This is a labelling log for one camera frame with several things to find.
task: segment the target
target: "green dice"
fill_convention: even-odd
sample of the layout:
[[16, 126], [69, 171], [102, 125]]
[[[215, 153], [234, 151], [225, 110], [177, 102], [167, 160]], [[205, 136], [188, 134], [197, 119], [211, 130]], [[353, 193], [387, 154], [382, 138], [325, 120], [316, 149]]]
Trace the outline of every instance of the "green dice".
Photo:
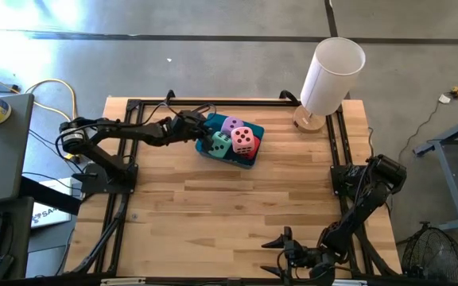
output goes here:
[[208, 153], [217, 158], [223, 158], [227, 150], [231, 147], [231, 138], [220, 131], [215, 132], [212, 136], [213, 145]]

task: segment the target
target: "lamp base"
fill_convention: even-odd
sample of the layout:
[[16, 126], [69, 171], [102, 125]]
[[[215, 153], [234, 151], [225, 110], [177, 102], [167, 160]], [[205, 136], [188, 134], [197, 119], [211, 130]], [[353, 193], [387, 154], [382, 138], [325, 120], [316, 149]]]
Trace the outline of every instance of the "lamp base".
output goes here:
[[325, 116], [311, 114], [303, 106], [299, 106], [294, 111], [293, 124], [303, 133], [315, 133], [324, 126], [325, 122]]

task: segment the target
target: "yellow cable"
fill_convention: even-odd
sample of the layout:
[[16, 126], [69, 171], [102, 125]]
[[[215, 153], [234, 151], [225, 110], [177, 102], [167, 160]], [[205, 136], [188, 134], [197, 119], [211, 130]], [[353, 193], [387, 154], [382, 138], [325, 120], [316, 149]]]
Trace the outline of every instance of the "yellow cable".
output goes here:
[[[34, 85], [32, 85], [31, 87], [29, 87], [25, 93], [29, 93], [29, 92], [32, 92], [34, 91], [35, 88], [37, 88], [39, 85], [41, 85], [42, 83], [50, 83], [50, 82], [57, 82], [57, 83], [62, 83], [63, 85], [65, 85], [67, 87], [67, 89], [70, 91], [70, 94], [72, 94], [72, 117], [73, 119], [77, 118], [77, 110], [76, 110], [76, 93], [73, 91], [72, 87], [70, 87], [70, 85], [66, 82], [64, 82], [63, 80], [61, 79], [44, 79], [38, 83], [35, 83]], [[58, 114], [61, 114], [63, 115], [68, 121], [70, 121], [70, 118], [64, 114], [63, 112], [57, 110], [57, 109], [54, 109], [52, 107], [48, 107], [48, 106], [45, 106], [43, 104], [40, 104], [38, 102], [35, 102], [36, 105], [38, 105], [39, 107], [41, 108], [45, 108], [46, 110], [51, 110], [51, 111], [54, 111], [54, 112], [57, 112]]]
[[[35, 83], [34, 85], [32, 85], [30, 88], [28, 88], [25, 93], [28, 93], [29, 91], [33, 91], [37, 86], [41, 85], [42, 83], [47, 83], [47, 82], [58, 82], [58, 83], [62, 83], [64, 84], [69, 90], [70, 90], [70, 93], [72, 94], [72, 117], [73, 118], [77, 118], [77, 111], [76, 111], [76, 93], [73, 91], [72, 87], [70, 87], [70, 85], [66, 82], [64, 82], [63, 80], [61, 79], [45, 79], [45, 80], [42, 80], [38, 83]], [[12, 87], [9, 87], [7, 85], [5, 85], [4, 83], [0, 82], [0, 84], [6, 88], [8, 88], [9, 91], [12, 91], [12, 92], [15, 92], [16, 94], [21, 94], [19, 91], [16, 91], [14, 90]], [[52, 107], [49, 107], [49, 106], [45, 106], [41, 103], [38, 103], [38, 102], [33, 102], [33, 104], [36, 104], [37, 106], [41, 107], [41, 108], [44, 108], [46, 110], [51, 110], [53, 112], [56, 112], [58, 114], [61, 114], [63, 117], [65, 117], [68, 121], [70, 121], [70, 117], [67, 116], [63, 111], [61, 110], [57, 110], [56, 108], [52, 108]]]

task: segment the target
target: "lamp shade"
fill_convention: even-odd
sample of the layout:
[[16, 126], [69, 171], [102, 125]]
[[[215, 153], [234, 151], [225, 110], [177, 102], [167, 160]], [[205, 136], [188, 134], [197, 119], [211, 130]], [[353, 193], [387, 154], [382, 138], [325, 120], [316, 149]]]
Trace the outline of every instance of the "lamp shade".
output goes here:
[[355, 42], [341, 37], [321, 41], [301, 89], [301, 104], [315, 115], [334, 113], [364, 65], [365, 52]]

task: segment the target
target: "blue box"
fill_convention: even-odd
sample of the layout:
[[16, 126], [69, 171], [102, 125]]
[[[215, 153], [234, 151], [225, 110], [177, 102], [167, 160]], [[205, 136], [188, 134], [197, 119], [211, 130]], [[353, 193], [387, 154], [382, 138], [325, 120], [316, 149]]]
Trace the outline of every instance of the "blue box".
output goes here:
[[[223, 121], [226, 120], [227, 116], [222, 115], [222, 114], [210, 113], [210, 114], [208, 114], [207, 118], [208, 118], [208, 120], [204, 124], [206, 126], [209, 126], [209, 127], [213, 128], [214, 131], [220, 131], [222, 129]], [[209, 158], [212, 158], [212, 159], [215, 159], [215, 160], [221, 160], [222, 162], [226, 162], [228, 164], [233, 164], [233, 165], [239, 166], [241, 168], [246, 168], [246, 169], [252, 168], [252, 166], [254, 166], [254, 164], [255, 164], [255, 160], [258, 157], [259, 148], [262, 145], [262, 137], [264, 136], [264, 128], [262, 128], [261, 126], [256, 126], [255, 124], [252, 124], [252, 123], [249, 123], [249, 122], [243, 122], [243, 124], [245, 125], [245, 127], [249, 127], [250, 129], [252, 129], [252, 133], [254, 133], [254, 136], [259, 138], [259, 140], [261, 141], [261, 144], [259, 144], [258, 150], [255, 153], [254, 159], [247, 160], [247, 159], [241, 157], [240, 155], [236, 154], [232, 150], [232, 148], [230, 148], [227, 151], [226, 155], [223, 158], [214, 157], [214, 156], [212, 156], [212, 155], [210, 155], [210, 154], [208, 154], [208, 153], [206, 153], [205, 151], [202, 150], [201, 143], [200, 143], [199, 140], [196, 143], [197, 152], [199, 152], [203, 156], [206, 156], [206, 157], [209, 157]]]

